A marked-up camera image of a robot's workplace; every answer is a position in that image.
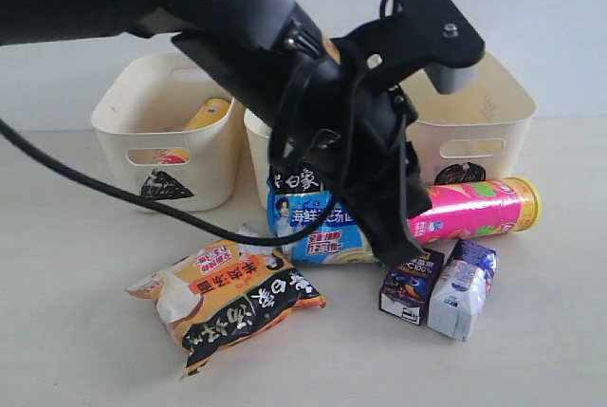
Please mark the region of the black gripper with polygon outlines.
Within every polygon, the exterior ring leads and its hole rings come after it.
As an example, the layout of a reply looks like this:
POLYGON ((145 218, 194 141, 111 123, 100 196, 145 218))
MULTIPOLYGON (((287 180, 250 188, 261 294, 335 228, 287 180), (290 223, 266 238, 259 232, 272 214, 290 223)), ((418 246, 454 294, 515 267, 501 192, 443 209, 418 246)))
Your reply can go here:
POLYGON ((270 164, 292 172, 309 162, 375 257, 403 265, 423 253, 406 221, 431 206, 405 136, 416 113, 399 85, 371 90, 370 69, 354 41, 334 44, 338 61, 327 52, 298 55, 272 121, 270 164))

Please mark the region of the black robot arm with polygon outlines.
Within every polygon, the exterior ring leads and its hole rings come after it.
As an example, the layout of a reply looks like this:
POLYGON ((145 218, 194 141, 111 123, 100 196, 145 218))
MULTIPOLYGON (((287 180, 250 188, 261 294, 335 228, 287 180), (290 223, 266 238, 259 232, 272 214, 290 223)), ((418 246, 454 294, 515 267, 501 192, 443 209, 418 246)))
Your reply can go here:
POLYGON ((367 61, 388 40, 371 24, 329 39, 296 0, 1 0, 5 46, 168 34, 270 127, 268 162, 310 168, 390 266, 421 252, 409 220, 431 207, 406 139, 414 107, 367 61))

